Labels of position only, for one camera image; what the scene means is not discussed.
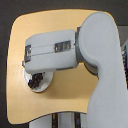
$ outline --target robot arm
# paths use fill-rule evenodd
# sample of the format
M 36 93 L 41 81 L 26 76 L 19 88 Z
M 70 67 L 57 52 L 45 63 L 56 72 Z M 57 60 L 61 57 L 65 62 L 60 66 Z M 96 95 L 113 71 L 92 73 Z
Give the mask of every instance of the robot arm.
M 128 99 L 118 30 L 102 12 L 90 15 L 77 39 L 74 30 L 45 33 L 26 41 L 25 70 L 30 74 L 77 67 L 84 62 L 99 81 L 87 111 L 88 128 L 127 128 Z

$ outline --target wooden table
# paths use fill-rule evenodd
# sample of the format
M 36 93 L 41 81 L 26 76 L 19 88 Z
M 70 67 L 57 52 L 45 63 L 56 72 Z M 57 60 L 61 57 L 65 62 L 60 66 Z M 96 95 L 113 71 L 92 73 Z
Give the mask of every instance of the wooden table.
M 35 118 L 61 111 L 87 112 L 89 98 L 97 84 L 79 64 L 76 69 L 54 73 L 50 86 L 34 93 L 23 77 L 25 40 L 37 33 L 74 29 L 95 11 L 55 10 L 23 15 L 12 26 L 7 62 L 7 116 L 11 124 L 29 122 Z

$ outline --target wooden surface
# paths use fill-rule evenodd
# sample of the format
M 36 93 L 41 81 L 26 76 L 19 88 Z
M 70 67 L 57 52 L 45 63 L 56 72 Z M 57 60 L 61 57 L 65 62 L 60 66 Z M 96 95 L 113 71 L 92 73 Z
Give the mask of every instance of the wooden surface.
M 56 30 L 76 30 L 94 12 L 44 11 L 16 19 L 12 26 L 7 62 L 7 116 L 10 123 L 21 124 L 54 112 L 87 112 L 97 77 L 91 75 L 83 64 L 76 69 L 55 72 L 50 86 L 42 93 L 34 93 L 24 81 L 22 60 L 28 37 Z

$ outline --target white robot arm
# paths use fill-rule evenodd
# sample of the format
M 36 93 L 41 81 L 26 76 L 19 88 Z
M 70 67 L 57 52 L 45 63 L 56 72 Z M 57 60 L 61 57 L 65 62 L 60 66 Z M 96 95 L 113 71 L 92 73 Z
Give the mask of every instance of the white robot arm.
M 128 96 L 117 26 L 102 12 L 93 13 L 74 30 L 34 35 L 25 44 L 30 74 L 76 68 L 84 62 L 98 74 L 87 111 L 88 128 L 127 128 Z

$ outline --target gray background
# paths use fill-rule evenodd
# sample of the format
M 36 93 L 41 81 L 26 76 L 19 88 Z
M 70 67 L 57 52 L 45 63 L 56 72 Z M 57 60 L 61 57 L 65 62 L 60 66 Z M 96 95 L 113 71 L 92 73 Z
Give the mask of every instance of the gray background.
M 7 120 L 6 69 L 12 24 L 22 14 L 53 9 L 107 11 L 115 18 L 121 43 L 128 38 L 127 0 L 0 0 L 0 128 L 28 128 L 28 124 L 11 125 Z

